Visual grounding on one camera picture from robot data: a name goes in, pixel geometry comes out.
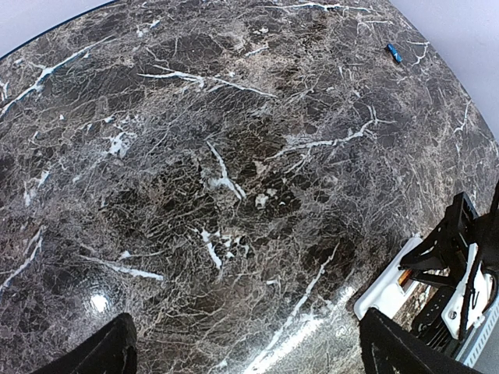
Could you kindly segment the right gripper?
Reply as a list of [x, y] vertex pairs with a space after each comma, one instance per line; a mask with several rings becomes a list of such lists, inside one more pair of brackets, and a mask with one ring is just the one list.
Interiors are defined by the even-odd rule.
[[477, 218], [467, 193], [455, 195], [438, 226], [402, 257], [398, 268], [410, 270], [410, 278], [420, 283], [456, 288], [464, 276], [464, 253], [468, 255]]

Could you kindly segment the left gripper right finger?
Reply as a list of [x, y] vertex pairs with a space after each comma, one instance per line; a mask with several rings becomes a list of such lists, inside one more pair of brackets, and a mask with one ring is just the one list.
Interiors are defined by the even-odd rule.
[[375, 308], [359, 322], [362, 360], [367, 373], [475, 373], [436, 352]]

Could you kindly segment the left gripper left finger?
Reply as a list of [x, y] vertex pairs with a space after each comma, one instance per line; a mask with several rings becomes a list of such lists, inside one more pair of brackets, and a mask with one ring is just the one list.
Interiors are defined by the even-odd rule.
[[75, 349], [35, 370], [45, 373], [136, 373], [136, 327], [123, 312]]

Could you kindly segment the orange battery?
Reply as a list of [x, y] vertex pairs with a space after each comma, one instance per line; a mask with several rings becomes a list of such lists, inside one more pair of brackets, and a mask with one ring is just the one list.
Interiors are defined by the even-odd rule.
[[398, 278], [398, 285], [402, 289], [406, 289], [412, 283], [411, 274], [412, 274], [411, 270], [403, 270], [402, 271], [402, 274]]

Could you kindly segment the white remote control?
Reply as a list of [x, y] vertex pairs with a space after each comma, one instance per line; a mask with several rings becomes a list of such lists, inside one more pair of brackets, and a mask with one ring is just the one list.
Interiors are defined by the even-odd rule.
[[409, 300], [421, 283], [411, 279], [412, 283], [410, 286], [402, 289], [398, 285], [398, 278], [403, 270], [400, 270], [398, 267], [402, 257], [422, 242], [421, 237], [410, 238], [377, 279], [359, 297], [353, 306], [353, 311], [358, 320], [363, 319], [369, 308], [378, 309], [388, 318], [393, 319], [402, 306]]

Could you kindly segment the blue battery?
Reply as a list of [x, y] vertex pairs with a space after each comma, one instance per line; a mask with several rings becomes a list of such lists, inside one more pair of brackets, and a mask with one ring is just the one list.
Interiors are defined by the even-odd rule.
[[402, 57], [393, 44], [387, 44], [385, 50], [391, 55], [391, 57], [397, 64], [400, 64], [402, 62]]

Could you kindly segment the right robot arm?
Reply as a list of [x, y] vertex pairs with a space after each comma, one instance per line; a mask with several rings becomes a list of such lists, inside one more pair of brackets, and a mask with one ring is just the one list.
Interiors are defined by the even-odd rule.
[[469, 246], [477, 244], [488, 270], [498, 269], [498, 211], [479, 216], [465, 192], [455, 195], [428, 236], [404, 255], [400, 270], [433, 287], [456, 288], [468, 266]]

